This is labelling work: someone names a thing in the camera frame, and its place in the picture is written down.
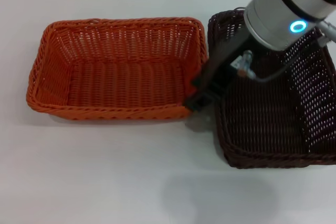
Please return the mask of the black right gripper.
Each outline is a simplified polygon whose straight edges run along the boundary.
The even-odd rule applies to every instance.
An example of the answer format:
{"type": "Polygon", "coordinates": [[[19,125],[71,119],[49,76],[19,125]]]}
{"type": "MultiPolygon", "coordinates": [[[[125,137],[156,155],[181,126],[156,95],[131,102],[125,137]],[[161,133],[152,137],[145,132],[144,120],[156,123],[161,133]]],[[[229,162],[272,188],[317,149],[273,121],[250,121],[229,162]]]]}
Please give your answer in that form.
{"type": "Polygon", "coordinates": [[[237,76],[237,70],[231,63],[245,51],[251,51],[255,57],[263,54],[262,45],[247,28],[238,29],[227,39],[223,37],[216,39],[210,50],[208,63],[204,67],[203,76],[197,76],[192,80],[197,92],[187,97],[183,106],[192,112],[199,112],[220,100],[237,76]]]}

